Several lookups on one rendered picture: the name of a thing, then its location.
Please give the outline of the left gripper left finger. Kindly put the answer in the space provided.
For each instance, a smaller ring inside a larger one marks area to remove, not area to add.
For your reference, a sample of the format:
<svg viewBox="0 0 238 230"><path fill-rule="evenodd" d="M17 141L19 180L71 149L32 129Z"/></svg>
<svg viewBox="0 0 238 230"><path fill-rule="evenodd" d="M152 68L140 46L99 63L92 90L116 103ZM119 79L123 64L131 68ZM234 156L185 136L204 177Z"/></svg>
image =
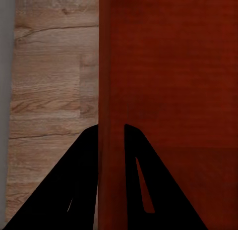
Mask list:
<svg viewBox="0 0 238 230"><path fill-rule="evenodd" d="M93 230L98 125L85 129L3 230Z"/></svg>

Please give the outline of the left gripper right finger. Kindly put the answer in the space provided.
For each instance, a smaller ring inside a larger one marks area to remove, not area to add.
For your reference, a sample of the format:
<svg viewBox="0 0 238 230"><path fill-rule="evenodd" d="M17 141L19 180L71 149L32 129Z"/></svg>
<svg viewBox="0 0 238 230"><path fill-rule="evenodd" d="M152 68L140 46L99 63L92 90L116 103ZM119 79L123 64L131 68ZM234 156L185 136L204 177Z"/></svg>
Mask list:
<svg viewBox="0 0 238 230"><path fill-rule="evenodd" d="M156 213L143 207L138 158ZM125 125L128 230L208 230L143 132Z"/></svg>

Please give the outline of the storage box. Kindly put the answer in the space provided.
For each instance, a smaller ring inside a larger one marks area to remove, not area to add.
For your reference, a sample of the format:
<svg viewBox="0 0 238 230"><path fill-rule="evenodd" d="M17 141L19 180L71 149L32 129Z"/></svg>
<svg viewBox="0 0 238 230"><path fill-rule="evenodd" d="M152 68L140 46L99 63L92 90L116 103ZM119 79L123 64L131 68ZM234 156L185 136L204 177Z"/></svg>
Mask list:
<svg viewBox="0 0 238 230"><path fill-rule="evenodd" d="M98 119L98 230L128 230L126 124L208 230L238 230L238 0L99 0Z"/></svg>

